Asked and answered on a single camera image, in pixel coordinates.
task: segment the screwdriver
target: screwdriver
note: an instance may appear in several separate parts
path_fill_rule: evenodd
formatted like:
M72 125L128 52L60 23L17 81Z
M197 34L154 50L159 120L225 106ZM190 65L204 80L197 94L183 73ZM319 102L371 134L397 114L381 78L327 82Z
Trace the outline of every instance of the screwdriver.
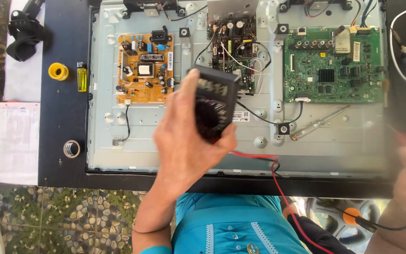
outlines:
M87 91L87 69L83 62L78 63L78 92Z
M293 141L297 141L299 139L301 139L302 137L312 133L313 131L315 131L317 128L321 127L322 125L325 125L325 123L334 118L335 116L337 116L338 114L340 114L342 111L346 110L348 107L350 107L350 105L347 105L346 107L343 107L329 115L327 115L326 117L316 120L316 123L309 125L308 127L304 128L303 130L297 131L295 133L293 133L290 138Z

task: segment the barcode label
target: barcode label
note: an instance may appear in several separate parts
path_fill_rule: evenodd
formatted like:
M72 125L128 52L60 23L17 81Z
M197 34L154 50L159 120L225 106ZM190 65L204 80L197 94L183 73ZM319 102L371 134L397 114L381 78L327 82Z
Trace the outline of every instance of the barcode label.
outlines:
M234 111L233 122L250 122L250 112Z
M173 71L173 52L169 52L169 56L167 58L167 70Z
M353 42L353 61L354 62L360 61L360 56L361 56L360 49L361 49L361 43Z

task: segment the table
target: table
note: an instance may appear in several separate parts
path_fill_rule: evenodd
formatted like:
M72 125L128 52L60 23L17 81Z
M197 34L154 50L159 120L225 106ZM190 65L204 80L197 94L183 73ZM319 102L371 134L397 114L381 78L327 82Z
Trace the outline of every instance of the table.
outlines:
M406 9L406 1L387 1L387 19ZM86 1L55 0L47 3L45 26L54 35L51 43L46 44L43 52L43 70L53 62L75 66L76 62L88 62L90 59L89 32L91 12L98 7L89 7ZM402 19L395 29L406 43L406 20ZM399 84L390 66L392 84ZM38 185L47 187L130 189L147 191L154 182L154 175L117 175L92 174L85 172L86 157L68 159L63 154L63 145L67 140L77 140L82 144L87 140L88 95L76 89L76 79L55 82L46 71L42 73L42 109L39 143L39 179ZM396 86L392 95L399 95L398 101L391 99L389 118L405 119L400 124L406 130L406 87ZM392 198L392 182L388 179L375 181L346 181L333 179L279 179L278 182L288 196L309 196L330 198ZM204 176L195 183L189 192L232 193L279 195L271 177L245 176Z

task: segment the main board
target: main board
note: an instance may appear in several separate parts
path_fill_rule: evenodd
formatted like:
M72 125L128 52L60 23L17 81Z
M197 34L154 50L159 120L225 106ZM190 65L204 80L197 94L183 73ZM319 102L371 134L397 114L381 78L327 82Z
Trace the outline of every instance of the main board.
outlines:
M285 102L380 103L380 29L298 28L285 39Z
M174 87L173 34L121 34L118 43L116 102L165 103Z
M254 71L252 58L257 57L258 45L242 43L256 41L256 16L244 15L243 17L207 22L207 38L212 38L211 51L212 58L209 65L213 69L230 72L240 76L240 94L255 93ZM226 51L232 55L239 65L223 50L223 43Z

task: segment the yellow circuit board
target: yellow circuit board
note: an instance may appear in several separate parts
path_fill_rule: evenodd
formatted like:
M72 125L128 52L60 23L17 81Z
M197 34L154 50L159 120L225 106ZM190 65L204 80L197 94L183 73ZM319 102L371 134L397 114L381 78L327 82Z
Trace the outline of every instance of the yellow circuit board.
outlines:
M126 104L127 99L131 100L130 103L165 103L167 95L173 92L173 34L169 33L168 42L163 45L151 43L150 37L151 33L122 34L119 37L119 86L117 87L120 89L116 92L117 103ZM151 51L148 52L141 47L132 51L133 43L137 43L137 45L150 43L148 48ZM147 56L141 55L163 55L163 60L152 59L148 62L143 59ZM145 73L141 72L150 72L148 65L152 65L150 67L152 73L145 77Z

